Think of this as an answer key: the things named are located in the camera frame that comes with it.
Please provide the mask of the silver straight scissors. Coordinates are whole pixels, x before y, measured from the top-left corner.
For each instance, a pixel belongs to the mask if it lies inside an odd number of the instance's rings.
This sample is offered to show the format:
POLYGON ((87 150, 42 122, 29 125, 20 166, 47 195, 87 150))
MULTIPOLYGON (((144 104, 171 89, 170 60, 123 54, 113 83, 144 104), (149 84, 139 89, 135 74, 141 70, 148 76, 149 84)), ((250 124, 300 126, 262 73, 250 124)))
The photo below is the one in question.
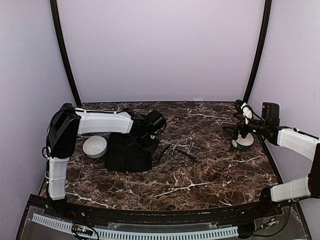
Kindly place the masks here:
POLYGON ((179 144, 183 141, 183 139, 181 138, 177 143, 175 143, 173 145, 173 147, 168 151, 168 152, 165 152, 163 154, 163 157, 164 158, 169 158, 169 159, 173 159, 175 157, 175 150, 176 148, 179 146, 179 144))

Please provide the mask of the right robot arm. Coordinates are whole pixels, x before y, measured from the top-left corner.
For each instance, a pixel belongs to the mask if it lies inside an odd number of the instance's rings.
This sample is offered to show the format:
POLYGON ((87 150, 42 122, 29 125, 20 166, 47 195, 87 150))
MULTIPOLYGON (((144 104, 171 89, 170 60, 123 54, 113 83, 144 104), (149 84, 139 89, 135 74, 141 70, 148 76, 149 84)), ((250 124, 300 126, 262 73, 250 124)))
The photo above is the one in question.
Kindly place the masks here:
POLYGON ((261 140, 291 150, 312 163, 307 176, 263 190, 261 201, 255 205, 255 213, 260 217, 266 217, 274 210, 277 202, 319 198, 320 139, 295 127, 281 126, 280 106, 276 103, 264 102, 261 116, 242 100, 238 99, 234 105, 237 111, 234 117, 239 120, 237 124, 231 126, 232 145, 235 148, 248 149, 253 145, 253 136, 256 135, 261 140))

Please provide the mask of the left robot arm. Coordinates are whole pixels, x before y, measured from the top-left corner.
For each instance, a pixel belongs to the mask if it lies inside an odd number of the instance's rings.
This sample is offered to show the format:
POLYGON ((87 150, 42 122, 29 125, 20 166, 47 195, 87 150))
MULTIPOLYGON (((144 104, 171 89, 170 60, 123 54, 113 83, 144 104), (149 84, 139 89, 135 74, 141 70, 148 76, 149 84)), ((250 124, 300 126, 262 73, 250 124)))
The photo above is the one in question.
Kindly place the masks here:
POLYGON ((152 155, 160 141, 157 136, 167 127, 165 117, 157 110, 139 114, 128 108, 120 111, 87 110, 65 103, 50 120, 47 133, 47 194, 53 200, 51 210, 67 218, 70 206, 66 197, 67 166, 76 148, 77 137, 108 133, 105 156, 106 169, 124 173, 140 173, 152 169, 152 155))

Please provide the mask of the black zippered tool case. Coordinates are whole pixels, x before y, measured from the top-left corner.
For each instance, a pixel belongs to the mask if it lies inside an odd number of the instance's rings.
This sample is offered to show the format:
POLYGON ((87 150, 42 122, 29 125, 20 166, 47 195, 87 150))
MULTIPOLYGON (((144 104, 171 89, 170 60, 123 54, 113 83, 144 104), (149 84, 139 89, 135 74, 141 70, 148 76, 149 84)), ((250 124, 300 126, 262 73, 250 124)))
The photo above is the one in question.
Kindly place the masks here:
POLYGON ((113 132, 107 142, 104 167, 123 173, 146 172, 152 169, 152 154, 140 148, 134 137, 113 132))

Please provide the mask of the silver thinning scissors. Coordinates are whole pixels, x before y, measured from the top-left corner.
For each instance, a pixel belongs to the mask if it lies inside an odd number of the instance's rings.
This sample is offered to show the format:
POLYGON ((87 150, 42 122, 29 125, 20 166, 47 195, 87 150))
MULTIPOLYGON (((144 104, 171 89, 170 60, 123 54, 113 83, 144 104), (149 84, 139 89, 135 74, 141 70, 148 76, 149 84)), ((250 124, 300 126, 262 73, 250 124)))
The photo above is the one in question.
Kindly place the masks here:
POLYGON ((194 141, 191 140, 187 151, 180 151, 182 156, 179 158, 178 163, 183 164, 185 167, 189 166, 192 162, 196 161, 197 158, 191 155, 191 150, 193 148, 194 141))

